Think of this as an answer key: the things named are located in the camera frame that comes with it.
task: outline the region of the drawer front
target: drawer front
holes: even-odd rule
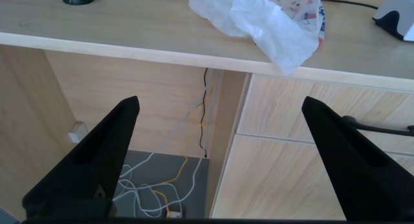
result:
[[[392,155],[410,173],[414,158]],[[314,144],[236,135],[213,218],[345,219]]]
[[[301,112],[306,96],[369,126],[407,130],[414,125],[414,94],[256,75],[237,132],[313,142]],[[414,153],[414,137],[362,133],[383,150]]]

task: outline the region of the power socket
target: power socket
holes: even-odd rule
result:
[[[73,143],[79,143],[88,135],[88,128],[84,122],[77,121],[69,132],[69,137]]]

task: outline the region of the wooden desk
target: wooden desk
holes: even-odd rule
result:
[[[218,101],[207,99],[206,215],[342,218],[297,108],[311,95],[368,124],[413,124],[414,46],[374,26],[374,10],[325,9],[325,42],[285,78],[250,39],[220,33],[188,0],[0,0],[0,205],[24,219],[21,198],[74,146],[74,122],[91,129],[125,97],[142,106],[130,149],[155,150],[202,95],[209,67],[220,76]],[[187,121],[163,153],[178,155],[194,128]],[[411,138],[364,134],[411,169]],[[198,134],[186,154],[202,154]]]

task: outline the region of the white plastic bag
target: white plastic bag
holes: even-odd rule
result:
[[[250,36],[286,75],[312,56],[325,35],[320,0],[190,0],[189,6],[229,36]]]

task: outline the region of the light wood surface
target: light wood surface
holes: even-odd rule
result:
[[[391,156],[414,173],[414,158]],[[313,144],[236,135],[214,218],[345,219]]]
[[[0,45],[0,207],[23,196],[73,147],[74,115],[42,50]]]
[[[89,131],[119,101],[138,96],[141,110],[130,150],[155,151],[173,126],[202,97],[204,90],[203,68],[54,51],[47,51],[46,54],[76,120],[85,122]],[[217,83],[217,94],[220,87],[221,80]],[[211,100],[212,92],[209,90],[206,113],[210,110]],[[199,122],[201,115],[200,106],[189,117]],[[160,152],[181,155],[181,149],[190,135],[184,152],[191,157],[200,157],[200,127],[196,122],[185,121]],[[210,139],[214,124],[215,112],[210,119]]]
[[[225,71],[217,118],[214,129],[213,145],[208,163],[208,181],[206,192],[206,218],[209,218],[214,206],[217,189],[227,162],[228,152],[233,143],[235,130],[245,102],[251,74]]]
[[[375,10],[324,5],[325,42],[292,76],[318,68],[414,78],[414,47],[376,27]],[[85,6],[0,0],[0,11],[3,44],[282,75],[251,39],[225,36],[192,12],[188,0],[96,0]]]
[[[414,125],[413,93],[254,76],[238,133],[313,142],[301,112],[306,96],[369,126],[407,131],[407,126]],[[363,134],[383,150],[414,153],[414,137]]]

